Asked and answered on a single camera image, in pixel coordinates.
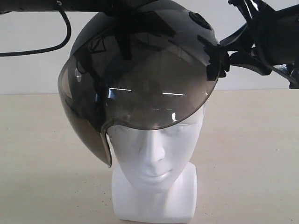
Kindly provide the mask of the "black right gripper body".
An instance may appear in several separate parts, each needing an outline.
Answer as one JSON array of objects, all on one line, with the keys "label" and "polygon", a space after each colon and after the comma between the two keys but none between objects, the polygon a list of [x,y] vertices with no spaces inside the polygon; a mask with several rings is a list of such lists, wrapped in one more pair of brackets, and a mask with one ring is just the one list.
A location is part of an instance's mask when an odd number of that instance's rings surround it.
[{"label": "black right gripper body", "polygon": [[244,0],[243,16],[257,55],[268,69],[299,87],[299,6],[274,10],[262,0]]}]

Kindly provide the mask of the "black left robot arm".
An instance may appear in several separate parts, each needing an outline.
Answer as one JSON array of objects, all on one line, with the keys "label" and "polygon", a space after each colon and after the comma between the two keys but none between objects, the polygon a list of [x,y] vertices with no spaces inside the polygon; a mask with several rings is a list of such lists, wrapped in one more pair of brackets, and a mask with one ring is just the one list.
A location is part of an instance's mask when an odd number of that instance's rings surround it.
[{"label": "black left robot arm", "polygon": [[0,13],[9,12],[103,12],[107,16],[136,14],[139,11],[180,10],[173,0],[2,0]]}]

